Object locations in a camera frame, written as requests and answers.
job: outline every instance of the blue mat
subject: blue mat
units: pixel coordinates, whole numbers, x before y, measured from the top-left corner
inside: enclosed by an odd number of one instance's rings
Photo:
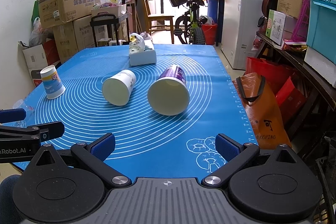
[[[128,46],[85,49],[58,68],[66,87],[48,100],[43,85],[25,100],[35,115],[27,125],[62,121],[65,133],[52,141],[68,149],[78,141],[90,143],[113,133],[115,151],[105,161],[136,177],[197,177],[199,180],[225,164],[215,150],[215,136],[224,133],[239,143],[256,143],[251,124],[230,76],[212,46],[155,45],[157,64],[129,67]],[[186,73],[188,109],[167,117],[147,102],[149,86],[172,64]],[[101,93],[105,79],[129,68],[136,77],[126,106],[109,104]],[[24,169],[27,162],[18,163]]]

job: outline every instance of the metal screw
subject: metal screw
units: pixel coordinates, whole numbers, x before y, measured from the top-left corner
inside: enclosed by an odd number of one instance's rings
[[[207,184],[215,185],[221,182],[221,179],[216,176],[208,176],[204,179]]]
[[[114,178],[112,178],[112,182],[115,184],[125,184],[128,182],[128,178],[125,176],[116,176]]]

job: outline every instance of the white paper cup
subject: white paper cup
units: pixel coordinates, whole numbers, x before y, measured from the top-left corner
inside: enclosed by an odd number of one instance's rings
[[[48,66],[40,71],[48,99],[55,99],[63,94],[65,86],[59,78],[55,66]]]
[[[136,81],[135,74],[125,69],[106,79],[101,91],[104,98],[112,105],[124,106],[128,103]]]
[[[162,115],[173,116],[186,110],[190,98],[182,68],[177,65],[166,68],[150,86],[147,99],[151,107]]]

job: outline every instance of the wooden chair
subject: wooden chair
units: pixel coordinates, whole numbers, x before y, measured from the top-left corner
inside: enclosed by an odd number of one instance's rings
[[[142,0],[143,5],[143,15],[145,18],[145,25],[146,25],[146,32],[152,34],[153,31],[169,31],[171,35],[171,43],[174,44],[174,24],[173,24],[173,17],[172,15],[165,15],[165,14],[151,14],[148,0]],[[164,29],[153,29],[152,28],[152,21],[169,21],[170,25],[155,25],[154,27],[164,27]]]

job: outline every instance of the bicycle pedal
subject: bicycle pedal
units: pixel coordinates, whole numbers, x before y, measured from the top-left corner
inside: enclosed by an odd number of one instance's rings
[[[176,36],[180,36],[180,35],[182,35],[182,34],[183,34],[182,29],[178,28],[178,29],[175,29],[175,30],[174,30],[174,35],[176,35]]]

